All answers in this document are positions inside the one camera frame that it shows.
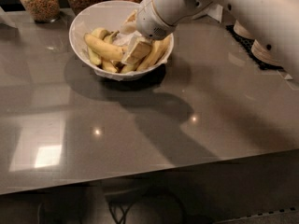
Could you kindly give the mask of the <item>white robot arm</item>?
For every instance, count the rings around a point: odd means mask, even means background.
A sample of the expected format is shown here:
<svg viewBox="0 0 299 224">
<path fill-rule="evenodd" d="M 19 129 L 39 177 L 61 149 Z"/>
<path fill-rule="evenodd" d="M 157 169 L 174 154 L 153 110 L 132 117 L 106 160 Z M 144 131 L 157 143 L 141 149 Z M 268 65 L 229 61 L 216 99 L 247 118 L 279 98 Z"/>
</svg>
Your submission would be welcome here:
<svg viewBox="0 0 299 224">
<path fill-rule="evenodd" d="M 293 80 L 299 80 L 299 0 L 143 0 L 135 20 L 125 22 L 121 32 L 138 31 L 162 40 L 211 4 L 228 10 Z"/>
</svg>

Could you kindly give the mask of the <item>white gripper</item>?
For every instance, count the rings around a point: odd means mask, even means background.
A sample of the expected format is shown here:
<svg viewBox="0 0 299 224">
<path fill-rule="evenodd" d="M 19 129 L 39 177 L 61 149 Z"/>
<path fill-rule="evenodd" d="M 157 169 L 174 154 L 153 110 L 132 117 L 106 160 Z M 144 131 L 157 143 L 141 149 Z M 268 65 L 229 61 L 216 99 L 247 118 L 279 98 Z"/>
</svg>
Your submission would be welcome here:
<svg viewBox="0 0 299 224">
<path fill-rule="evenodd" d="M 120 32 L 129 35 L 137 30 L 143 36 L 134 36 L 125 51 L 121 62 L 133 65 L 146 57 L 152 47 L 153 40 L 163 40 L 175 31 L 174 26 L 166 24 L 155 9 L 153 0 L 144 0 L 140 3 L 137 13 L 132 11 L 124 23 Z"/>
</svg>

